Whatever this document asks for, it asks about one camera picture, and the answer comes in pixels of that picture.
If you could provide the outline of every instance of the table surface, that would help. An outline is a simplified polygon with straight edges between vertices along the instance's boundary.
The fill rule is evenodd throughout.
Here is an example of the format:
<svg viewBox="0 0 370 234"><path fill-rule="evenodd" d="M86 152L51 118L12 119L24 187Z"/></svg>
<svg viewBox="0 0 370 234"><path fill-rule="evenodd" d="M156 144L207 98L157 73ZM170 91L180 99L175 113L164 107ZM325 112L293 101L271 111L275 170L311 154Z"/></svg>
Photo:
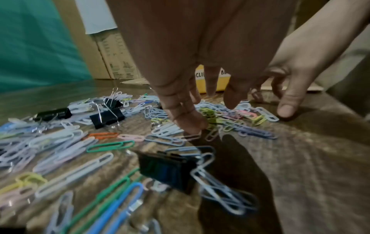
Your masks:
<svg viewBox="0 0 370 234"><path fill-rule="evenodd" d="M110 95L112 87L138 97L151 94L148 86L123 85L117 81L84 81L30 89L0 95L0 124L9 117L23 118L40 111L61 108L70 102ZM278 100L269 91L265 103L252 103L276 113ZM222 94L207 101L219 103ZM118 233L138 233L132 226L155 217L164 234L213 233L370 233L370 125L325 93L308 94L296 118L260 126L279 138L267 140L223 133L212 145L216 160L209 172L229 187L251 192L260 201L258 214L239 217L227 213L217 203L201 199L197 189L190 195L171 190L149 194L143 206ZM91 126L83 130L93 131ZM145 135L150 122L142 114L129 117L111 131ZM163 149L155 144L139 144L137 149ZM27 224L29 233L42 233L55 209L56 200L67 189L75 192L76 214L101 190L138 166L136 157L114 151L114 159L59 193L36 203L11 223ZM85 153L46 175L50 180L102 153ZM25 169L31 171L37 158ZM6 184L11 177L1 181Z"/></svg>

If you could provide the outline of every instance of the green wall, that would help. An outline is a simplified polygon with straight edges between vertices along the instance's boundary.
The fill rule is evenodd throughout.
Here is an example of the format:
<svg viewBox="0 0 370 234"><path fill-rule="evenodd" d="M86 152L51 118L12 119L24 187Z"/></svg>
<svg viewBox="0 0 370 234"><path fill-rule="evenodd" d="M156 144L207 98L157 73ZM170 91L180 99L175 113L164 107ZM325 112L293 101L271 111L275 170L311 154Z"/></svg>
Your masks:
<svg viewBox="0 0 370 234"><path fill-rule="evenodd" d="M0 1L0 93L91 79L50 0Z"/></svg>

